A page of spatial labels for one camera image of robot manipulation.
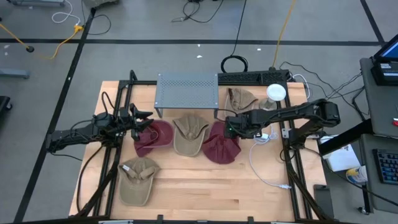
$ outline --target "khaki cap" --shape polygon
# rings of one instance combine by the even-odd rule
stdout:
[[[126,205],[144,206],[159,166],[152,159],[137,157],[118,165],[120,199]]]
[[[203,118],[194,115],[185,115],[173,120],[174,149],[182,156],[195,156],[199,153],[205,130],[209,123]]]
[[[253,109],[256,100],[258,99],[250,91],[240,88],[228,88],[226,90],[225,109],[243,113]],[[235,114],[225,111],[225,116],[235,116]]]

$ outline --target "keyboard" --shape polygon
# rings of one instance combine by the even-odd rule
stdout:
[[[286,82],[288,76],[288,70],[219,73],[218,82],[271,85]]]
[[[398,185],[398,150],[373,149],[380,181]]]

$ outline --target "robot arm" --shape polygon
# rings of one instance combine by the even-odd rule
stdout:
[[[119,109],[119,116],[108,113],[93,116],[91,123],[83,128],[72,127],[68,130],[54,131],[46,137],[46,148],[49,152],[56,152],[67,146],[75,144],[88,144],[101,142],[104,146],[115,147],[116,136],[124,131],[131,130],[131,137],[139,141],[138,132],[142,132],[153,119],[147,119],[152,112],[137,110],[133,103],[129,105],[131,115],[127,108]]]
[[[338,107],[332,102],[321,99],[311,103],[303,103],[290,108],[273,111],[251,110],[225,119],[226,138],[240,137],[252,139],[261,136],[261,129],[271,123],[288,121],[291,119],[308,119],[301,128],[291,129],[284,137],[289,138],[291,144],[300,147],[307,136],[323,127],[334,127],[340,123]]]

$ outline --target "computer monitor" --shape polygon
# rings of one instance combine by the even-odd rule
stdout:
[[[374,55],[374,59],[377,62],[398,62],[398,34]]]
[[[376,84],[398,86],[398,35],[384,45],[373,60],[371,71]]]

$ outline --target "white paper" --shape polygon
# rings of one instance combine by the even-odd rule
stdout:
[[[321,143],[327,142],[329,139],[334,138],[334,136],[323,136],[321,138]],[[341,149],[329,153],[324,156],[329,164],[329,167],[333,171],[348,170],[355,167],[360,167],[358,158],[353,150],[353,147],[349,144],[343,146]]]

